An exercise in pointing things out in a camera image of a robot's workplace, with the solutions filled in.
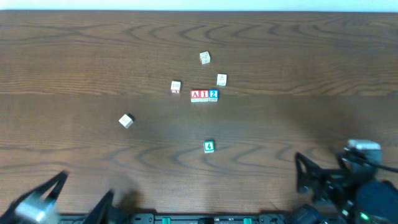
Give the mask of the black mounting rail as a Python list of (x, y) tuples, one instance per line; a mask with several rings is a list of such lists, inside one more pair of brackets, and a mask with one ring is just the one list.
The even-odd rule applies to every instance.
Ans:
[(130, 215), (112, 215), (109, 223), (129, 224), (288, 224), (288, 223), (320, 223), (318, 220), (297, 219), (292, 215), (284, 214), (260, 214), (260, 215), (236, 215), (236, 214), (211, 214), (211, 215), (154, 215), (151, 213), (133, 213)]

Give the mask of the green tree picture block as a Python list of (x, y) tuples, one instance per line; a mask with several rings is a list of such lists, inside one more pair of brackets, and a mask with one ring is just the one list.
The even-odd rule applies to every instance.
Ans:
[(212, 153), (215, 151), (214, 141), (205, 141), (203, 143), (203, 148), (205, 153)]

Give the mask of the wooden block red side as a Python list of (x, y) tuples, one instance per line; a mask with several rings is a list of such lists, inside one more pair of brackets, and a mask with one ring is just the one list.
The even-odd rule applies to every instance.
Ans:
[(181, 86), (181, 82), (172, 81), (170, 86), (170, 92), (173, 94), (180, 94)]

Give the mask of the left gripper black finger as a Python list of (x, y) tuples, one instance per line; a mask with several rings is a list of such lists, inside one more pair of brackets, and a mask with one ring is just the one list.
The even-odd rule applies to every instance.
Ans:
[(54, 204), (57, 201), (67, 178), (68, 172), (65, 170), (61, 171), (56, 176), (46, 181), (44, 184), (41, 184), (38, 187), (28, 191), (27, 193), (24, 193), (14, 202), (14, 205), (21, 203), (23, 200), (27, 199), (28, 196), (36, 195), (41, 198), (41, 196), (45, 195), (48, 190), (51, 191), (44, 198), (44, 201)]
[(109, 190), (87, 216), (83, 224), (110, 224), (110, 211), (114, 198), (114, 191)]

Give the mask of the wooden block centre right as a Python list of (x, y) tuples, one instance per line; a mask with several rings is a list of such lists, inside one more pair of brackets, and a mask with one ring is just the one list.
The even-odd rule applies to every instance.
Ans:
[(226, 86), (228, 80), (227, 74), (217, 74), (216, 84), (218, 86)]

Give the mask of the plain wooden block top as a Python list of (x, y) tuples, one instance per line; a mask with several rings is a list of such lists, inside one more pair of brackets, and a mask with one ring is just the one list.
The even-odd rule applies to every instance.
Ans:
[(200, 53), (200, 62), (202, 65), (208, 64), (211, 62), (211, 57), (209, 51)]

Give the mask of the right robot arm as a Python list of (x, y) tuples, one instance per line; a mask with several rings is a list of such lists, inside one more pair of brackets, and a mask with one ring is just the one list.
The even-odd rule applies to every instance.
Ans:
[(351, 148), (338, 154), (338, 169), (323, 169), (301, 153), (295, 155), (297, 192), (312, 192), (314, 204), (332, 204), (343, 223), (397, 223), (397, 188), (377, 180), (379, 158)]

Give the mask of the blue number 2 block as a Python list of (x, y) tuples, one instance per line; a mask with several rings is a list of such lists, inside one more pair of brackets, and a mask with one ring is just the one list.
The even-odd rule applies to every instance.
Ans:
[(216, 90), (216, 89), (209, 90), (208, 101), (217, 102), (218, 99), (219, 99), (219, 90)]

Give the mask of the red letter A block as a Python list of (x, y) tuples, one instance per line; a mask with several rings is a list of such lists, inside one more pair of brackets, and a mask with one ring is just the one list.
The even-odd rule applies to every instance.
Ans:
[(200, 91), (199, 90), (191, 90), (190, 91), (190, 101), (192, 103), (200, 102)]

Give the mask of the red letter I block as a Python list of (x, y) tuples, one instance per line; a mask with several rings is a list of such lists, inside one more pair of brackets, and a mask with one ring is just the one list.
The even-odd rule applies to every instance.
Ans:
[(209, 90), (200, 90), (200, 102), (208, 102), (209, 101)]

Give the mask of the tilted plain wooden block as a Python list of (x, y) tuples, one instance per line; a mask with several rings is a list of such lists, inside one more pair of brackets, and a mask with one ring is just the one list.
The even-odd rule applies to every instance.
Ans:
[(134, 123), (134, 117), (131, 114), (124, 114), (120, 119), (119, 123), (128, 129)]

